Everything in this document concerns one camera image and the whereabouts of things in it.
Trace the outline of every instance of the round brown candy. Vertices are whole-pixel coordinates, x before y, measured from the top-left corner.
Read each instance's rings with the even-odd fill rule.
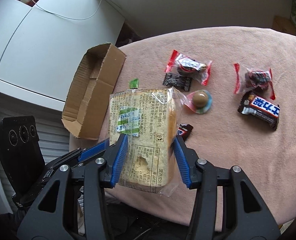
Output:
[[[209,100],[208,95],[203,90],[196,91],[192,97],[192,103],[197,108],[205,107],[208,100]]]

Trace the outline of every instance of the cardboard box flap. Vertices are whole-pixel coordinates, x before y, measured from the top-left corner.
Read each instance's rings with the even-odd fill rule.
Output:
[[[96,140],[99,137],[126,55],[110,43],[87,50],[70,85],[62,113],[62,122],[75,137]]]

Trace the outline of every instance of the camera lens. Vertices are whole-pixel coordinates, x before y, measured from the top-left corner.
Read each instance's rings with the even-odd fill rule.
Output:
[[[17,142],[18,142],[16,132],[14,130],[10,130],[8,137],[9,137],[9,141],[10,141],[11,145],[16,146]]]
[[[19,136],[23,142],[28,142],[29,135],[26,126],[23,125],[19,128]]]
[[[32,135],[32,137],[36,136],[36,128],[35,126],[31,125],[29,128],[30,134]]]

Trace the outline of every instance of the bread slice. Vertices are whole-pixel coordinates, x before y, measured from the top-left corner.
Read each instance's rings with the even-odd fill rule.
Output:
[[[117,131],[121,123],[120,113],[125,109],[138,110],[139,116],[138,129],[134,128],[135,123],[131,124],[131,134],[134,135],[128,136],[128,156],[120,175],[120,185],[158,193],[171,181],[175,159],[170,145],[178,129],[172,92],[171,89],[127,90],[110,99],[110,144],[115,143],[120,134]]]

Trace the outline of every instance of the blue gripper pad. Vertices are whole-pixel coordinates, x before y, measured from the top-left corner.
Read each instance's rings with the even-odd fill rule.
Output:
[[[178,141],[178,136],[175,137],[173,142],[173,150],[176,157],[176,161],[178,164],[178,168],[180,171],[181,179],[183,180],[183,183],[186,184],[187,188],[190,188],[192,185],[192,181],[190,178],[190,167],[188,165],[187,159],[185,157],[184,151],[180,146],[180,143]]]
[[[94,147],[91,147],[89,149],[87,149],[86,151],[84,151],[79,159],[78,159],[78,162],[82,162],[83,160],[107,149],[107,147],[109,147],[109,138],[107,138],[106,140],[104,141],[101,141],[100,143],[98,143],[97,145],[95,145]]]
[[[125,135],[120,144],[115,161],[112,165],[112,176],[110,179],[111,187],[115,187],[116,183],[119,181],[120,173],[124,165],[127,153],[128,153],[128,136]]]

